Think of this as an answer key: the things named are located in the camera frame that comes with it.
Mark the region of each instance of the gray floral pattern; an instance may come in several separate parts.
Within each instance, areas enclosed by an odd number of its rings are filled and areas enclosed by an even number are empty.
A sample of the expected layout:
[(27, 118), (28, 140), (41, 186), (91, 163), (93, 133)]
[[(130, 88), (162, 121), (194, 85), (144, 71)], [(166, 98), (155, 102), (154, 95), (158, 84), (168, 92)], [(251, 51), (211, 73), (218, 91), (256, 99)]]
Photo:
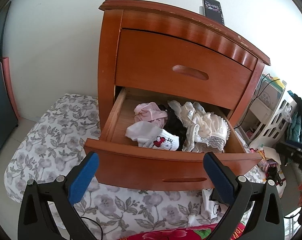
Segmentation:
[[(100, 134), (97, 99), (65, 94), (30, 130), (7, 166), (4, 184), (8, 196), (21, 202), (28, 179), (45, 183), (67, 175), (85, 157), (85, 140), (97, 139)], [(246, 176), (250, 181), (262, 182), (257, 169)], [(127, 189), (98, 183), (93, 177), (74, 208), (79, 215), (97, 221), (103, 228), (103, 238), (112, 240), (140, 232), (217, 223), (222, 216), (213, 220), (201, 216), (202, 201), (202, 192), (198, 190)], [(54, 203), (49, 206), (56, 224), (64, 228)], [(85, 223), (100, 239), (100, 229), (90, 221)]]

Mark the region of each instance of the closed drawer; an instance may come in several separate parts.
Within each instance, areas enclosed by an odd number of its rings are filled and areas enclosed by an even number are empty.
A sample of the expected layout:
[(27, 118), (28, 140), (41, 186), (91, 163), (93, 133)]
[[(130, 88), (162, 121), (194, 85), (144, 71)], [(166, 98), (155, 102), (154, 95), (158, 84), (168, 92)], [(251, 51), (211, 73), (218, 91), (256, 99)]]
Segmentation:
[[(100, 159), (96, 178), (99, 182), (117, 187), (144, 190), (200, 190), (213, 184), (203, 169), (203, 153), (165, 151), (138, 147), (137, 142), (125, 137), (126, 128), (134, 123), (134, 108), (140, 103), (167, 100), (184, 104), (187, 99), (151, 91), (126, 88), (120, 92), (107, 119), (100, 140), (87, 139), (86, 153), (97, 152)], [(225, 118), (215, 106), (203, 104)], [(259, 154), (245, 153), (235, 131), (224, 148), (226, 153), (216, 154), (224, 165), (236, 175), (243, 175), (261, 159)]]
[(210, 49), (181, 39), (122, 30), (115, 84), (234, 109), (251, 71)]

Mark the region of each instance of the drawer front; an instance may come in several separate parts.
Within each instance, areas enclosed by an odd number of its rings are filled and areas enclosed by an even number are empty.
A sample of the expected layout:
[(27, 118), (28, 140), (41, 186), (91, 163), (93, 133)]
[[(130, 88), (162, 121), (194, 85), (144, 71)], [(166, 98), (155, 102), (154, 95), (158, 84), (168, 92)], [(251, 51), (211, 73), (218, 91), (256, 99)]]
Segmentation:
[[(203, 169), (201, 153), (155, 150), (95, 139), (87, 139), (84, 149), (87, 154), (94, 151), (99, 155), (99, 168), (95, 176), (103, 184), (161, 191), (201, 190), (213, 187)], [(259, 154), (216, 156), (235, 175), (247, 173), (261, 159)]]
[(251, 71), (210, 49), (181, 39), (122, 30), (118, 86), (151, 90), (234, 109)]

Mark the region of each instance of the black cable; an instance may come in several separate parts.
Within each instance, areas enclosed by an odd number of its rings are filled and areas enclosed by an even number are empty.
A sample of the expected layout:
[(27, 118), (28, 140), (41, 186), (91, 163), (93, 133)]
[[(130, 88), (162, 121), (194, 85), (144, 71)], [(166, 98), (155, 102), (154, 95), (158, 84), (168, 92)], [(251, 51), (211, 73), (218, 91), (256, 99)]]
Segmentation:
[(292, 218), (294, 218), (295, 216), (297, 216), (297, 215), (299, 215), (299, 214), (300, 214), (300, 211), (299, 211), (297, 214), (292, 215), (291, 217), (283, 217), (283, 218), (286, 218), (286, 219), (292, 219)]
[[(262, 85), (262, 82), (263, 82), (264, 78), (261, 80), (261, 84), (260, 84), (258, 93), (259, 93), (259, 91), (260, 91), (260, 88), (261, 88), (261, 85)], [(280, 79), (278, 78), (278, 79), (275, 79), (275, 80), (270, 81), (270, 82), (265, 86), (265, 88), (261, 91), (261, 93), (258, 94), (258, 95), (250, 102), (250, 104), (249, 104), (249, 106), (248, 106), (248, 109), (247, 109), (247, 112), (245, 113), (244, 118), (242, 119), (242, 122), (241, 122), (238, 126), (236, 126), (234, 129), (239, 128), (239, 127), (241, 126), (241, 124), (243, 123), (245, 117), (247, 116), (247, 114), (248, 114), (248, 112), (249, 112), (249, 110), (250, 110), (251, 105), (253, 104), (253, 102), (254, 102), (259, 96), (261, 96), (261, 94), (262, 94), (263, 91), (267, 88), (267, 86), (268, 86), (270, 83), (275, 82), (275, 81), (278, 81), (278, 80), (280, 80)]]
[(103, 229), (102, 229), (102, 227), (100, 226), (100, 224), (99, 224), (98, 222), (94, 221), (94, 220), (91, 219), (91, 218), (87, 218), (87, 217), (81, 217), (81, 218), (82, 218), (82, 219), (83, 219), (83, 218), (88, 219), (88, 220), (90, 220), (91, 222), (93, 222), (93, 223), (95, 223), (96, 225), (98, 225), (98, 226), (100, 227), (100, 229), (101, 229), (101, 240), (103, 240)]

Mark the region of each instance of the white sock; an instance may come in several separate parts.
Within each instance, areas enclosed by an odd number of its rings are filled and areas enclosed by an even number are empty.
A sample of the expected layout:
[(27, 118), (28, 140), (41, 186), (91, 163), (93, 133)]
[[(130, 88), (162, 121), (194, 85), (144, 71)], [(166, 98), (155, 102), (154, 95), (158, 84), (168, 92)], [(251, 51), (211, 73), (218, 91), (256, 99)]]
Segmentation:
[(179, 137), (161, 129), (161, 132), (148, 140), (143, 147), (176, 151), (179, 148)]
[(203, 202), (201, 204), (201, 216), (205, 219), (213, 219), (218, 216), (219, 202), (209, 200), (212, 192), (213, 188), (202, 190)]
[(162, 129), (154, 123), (139, 121), (126, 129), (125, 136), (129, 137), (132, 141), (137, 141), (139, 147), (143, 147), (143, 145), (150, 138), (154, 138), (155, 136), (160, 134), (161, 130)]

